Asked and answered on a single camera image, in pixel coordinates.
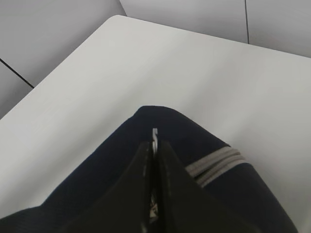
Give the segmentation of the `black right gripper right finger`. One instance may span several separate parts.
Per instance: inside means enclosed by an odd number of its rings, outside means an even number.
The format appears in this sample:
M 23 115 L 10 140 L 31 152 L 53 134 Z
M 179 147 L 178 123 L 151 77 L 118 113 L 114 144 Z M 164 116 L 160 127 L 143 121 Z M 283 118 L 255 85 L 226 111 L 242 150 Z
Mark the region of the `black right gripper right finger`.
M 171 145 L 155 156 L 159 233 L 256 233 L 258 229 L 203 190 L 186 172 Z

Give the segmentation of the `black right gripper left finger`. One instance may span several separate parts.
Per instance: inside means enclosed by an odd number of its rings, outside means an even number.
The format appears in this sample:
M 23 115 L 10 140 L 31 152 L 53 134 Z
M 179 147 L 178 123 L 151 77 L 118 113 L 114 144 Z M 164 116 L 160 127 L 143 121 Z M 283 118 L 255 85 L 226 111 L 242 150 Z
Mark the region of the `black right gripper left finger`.
M 61 233 L 147 233 L 151 200 L 151 145 L 140 144 L 119 180 Z

